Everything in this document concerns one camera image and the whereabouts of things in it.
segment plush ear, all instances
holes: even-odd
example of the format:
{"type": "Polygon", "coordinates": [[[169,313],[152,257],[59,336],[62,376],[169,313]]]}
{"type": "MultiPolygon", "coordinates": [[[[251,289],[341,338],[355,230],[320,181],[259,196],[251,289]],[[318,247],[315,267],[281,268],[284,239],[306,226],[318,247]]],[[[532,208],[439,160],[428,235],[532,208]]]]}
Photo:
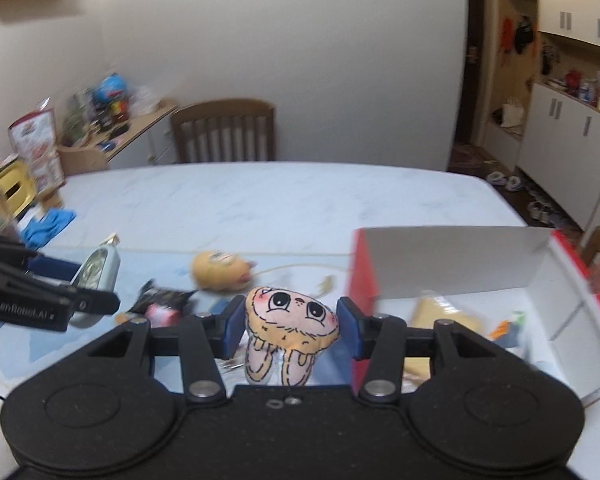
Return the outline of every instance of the plush ear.
{"type": "Polygon", "coordinates": [[[282,359],[282,385],[304,386],[314,366],[315,354],[302,354],[298,350],[286,350],[282,359]]]}
{"type": "Polygon", "coordinates": [[[244,359],[244,369],[250,383],[267,384],[276,347],[251,335],[244,359]]]}

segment tan bag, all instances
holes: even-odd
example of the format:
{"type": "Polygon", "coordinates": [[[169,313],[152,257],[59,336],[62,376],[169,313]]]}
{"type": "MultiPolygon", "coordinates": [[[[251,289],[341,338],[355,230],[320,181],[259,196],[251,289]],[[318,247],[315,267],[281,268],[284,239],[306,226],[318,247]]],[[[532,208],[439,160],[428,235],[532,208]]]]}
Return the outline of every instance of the tan bag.
{"type": "Polygon", "coordinates": [[[522,124],[522,118],[525,115],[525,109],[520,104],[517,97],[510,97],[502,105],[502,127],[513,128],[522,124]]]}

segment yellow plush toy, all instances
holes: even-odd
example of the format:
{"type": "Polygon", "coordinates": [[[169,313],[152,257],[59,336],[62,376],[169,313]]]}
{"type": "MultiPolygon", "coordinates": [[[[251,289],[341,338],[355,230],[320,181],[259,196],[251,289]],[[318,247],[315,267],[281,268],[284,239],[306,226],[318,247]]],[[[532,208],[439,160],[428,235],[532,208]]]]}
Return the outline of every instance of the yellow plush toy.
{"type": "Polygon", "coordinates": [[[254,266],[253,262],[247,262],[237,254],[207,251],[193,258],[191,276],[199,288],[237,292],[251,283],[254,266]]]}

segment cabinet handle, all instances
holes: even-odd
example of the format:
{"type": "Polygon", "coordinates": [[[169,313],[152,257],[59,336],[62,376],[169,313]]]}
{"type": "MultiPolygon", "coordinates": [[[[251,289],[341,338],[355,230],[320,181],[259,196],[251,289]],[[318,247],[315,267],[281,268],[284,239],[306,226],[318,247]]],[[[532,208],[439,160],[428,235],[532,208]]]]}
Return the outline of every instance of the cabinet handle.
{"type": "Polygon", "coordinates": [[[589,135],[589,127],[591,126],[591,117],[587,117],[587,121],[584,123],[584,136],[589,135]]]}

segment black snack package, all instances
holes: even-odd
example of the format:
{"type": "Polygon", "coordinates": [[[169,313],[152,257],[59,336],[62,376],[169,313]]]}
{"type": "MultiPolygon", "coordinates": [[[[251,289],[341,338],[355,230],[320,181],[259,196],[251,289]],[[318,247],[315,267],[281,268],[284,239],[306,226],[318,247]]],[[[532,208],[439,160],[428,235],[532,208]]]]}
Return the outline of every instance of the black snack package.
{"type": "Polygon", "coordinates": [[[153,327],[172,326],[178,323],[189,299],[196,290],[174,290],[155,286],[154,280],[149,280],[140,289],[140,294],[130,314],[139,314],[152,322],[153,327]]]}

